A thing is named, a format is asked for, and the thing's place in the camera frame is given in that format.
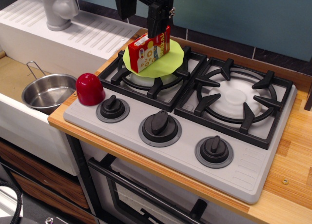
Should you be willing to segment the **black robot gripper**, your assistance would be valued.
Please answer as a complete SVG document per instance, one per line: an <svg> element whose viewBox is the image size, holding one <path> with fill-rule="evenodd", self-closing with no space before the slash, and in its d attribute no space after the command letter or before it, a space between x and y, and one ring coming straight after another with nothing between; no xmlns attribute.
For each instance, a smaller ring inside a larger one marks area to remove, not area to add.
<svg viewBox="0 0 312 224"><path fill-rule="evenodd" d="M137 1L149 6L148 9L148 38L154 38L164 33L169 18L174 15L174 0L115 0L118 14L122 20L136 14Z"/></svg>

